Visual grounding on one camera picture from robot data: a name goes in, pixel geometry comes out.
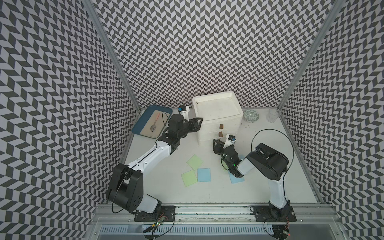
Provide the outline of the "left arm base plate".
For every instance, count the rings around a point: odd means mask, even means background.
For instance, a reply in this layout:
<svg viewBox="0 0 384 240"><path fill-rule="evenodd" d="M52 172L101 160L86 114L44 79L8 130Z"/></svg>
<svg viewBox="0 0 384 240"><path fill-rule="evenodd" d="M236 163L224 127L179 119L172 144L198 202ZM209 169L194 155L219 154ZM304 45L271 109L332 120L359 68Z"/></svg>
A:
<svg viewBox="0 0 384 240"><path fill-rule="evenodd" d="M164 222L173 222L175 220L175 206L163 206L157 207L155 211L151 214L148 214L144 211L137 211L135 214L135 222L146 222L154 223L157 222L160 218L164 217Z"/></svg>

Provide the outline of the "white drawer cabinet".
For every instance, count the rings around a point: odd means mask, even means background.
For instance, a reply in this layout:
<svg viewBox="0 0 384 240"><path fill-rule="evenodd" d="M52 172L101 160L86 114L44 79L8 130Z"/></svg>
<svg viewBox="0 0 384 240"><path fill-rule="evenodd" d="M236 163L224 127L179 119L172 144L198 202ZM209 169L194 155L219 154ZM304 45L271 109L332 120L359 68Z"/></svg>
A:
<svg viewBox="0 0 384 240"><path fill-rule="evenodd" d="M197 96L192 103L196 117L203 118L201 129L197 132L200 146L219 139L219 132L223 132L223 137L238 133L244 112L234 92ZM223 129L220 129L220 124L224 124Z"/></svg>

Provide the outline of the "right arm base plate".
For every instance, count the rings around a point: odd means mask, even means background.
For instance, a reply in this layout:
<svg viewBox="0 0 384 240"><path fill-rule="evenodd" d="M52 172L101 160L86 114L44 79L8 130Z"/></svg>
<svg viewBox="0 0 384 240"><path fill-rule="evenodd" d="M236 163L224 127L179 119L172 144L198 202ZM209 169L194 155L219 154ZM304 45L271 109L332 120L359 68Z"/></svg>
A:
<svg viewBox="0 0 384 240"><path fill-rule="evenodd" d="M282 209L274 206L252 206L251 212L258 223L262 222L296 222L296 213L292 206L287 205Z"/></svg>

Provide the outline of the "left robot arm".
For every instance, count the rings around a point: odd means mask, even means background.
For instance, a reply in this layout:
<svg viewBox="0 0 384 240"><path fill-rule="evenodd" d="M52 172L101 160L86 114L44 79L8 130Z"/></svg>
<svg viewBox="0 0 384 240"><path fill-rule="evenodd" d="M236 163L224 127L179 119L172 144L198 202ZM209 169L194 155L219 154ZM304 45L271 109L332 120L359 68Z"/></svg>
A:
<svg viewBox="0 0 384 240"><path fill-rule="evenodd" d="M168 120L168 127L155 141L155 145L137 160L129 164L118 164L114 170L106 193L108 201L131 214L144 212L158 216L161 201L144 195L144 177L158 163L170 156L180 145L181 139L201 129L203 118L185 119L174 114Z"/></svg>

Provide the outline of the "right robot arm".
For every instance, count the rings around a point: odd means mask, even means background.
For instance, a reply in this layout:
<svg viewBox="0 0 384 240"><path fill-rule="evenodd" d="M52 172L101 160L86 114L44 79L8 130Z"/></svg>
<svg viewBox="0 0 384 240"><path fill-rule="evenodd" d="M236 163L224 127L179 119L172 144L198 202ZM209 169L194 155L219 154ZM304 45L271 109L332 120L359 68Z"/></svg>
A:
<svg viewBox="0 0 384 240"><path fill-rule="evenodd" d="M235 150L235 140L213 140L214 154L221 157L222 166L235 178L241 179L257 169L268 179L270 189L269 218L275 221L286 219L292 212L285 194L283 177L288 172L288 158L281 152L260 143L243 159Z"/></svg>

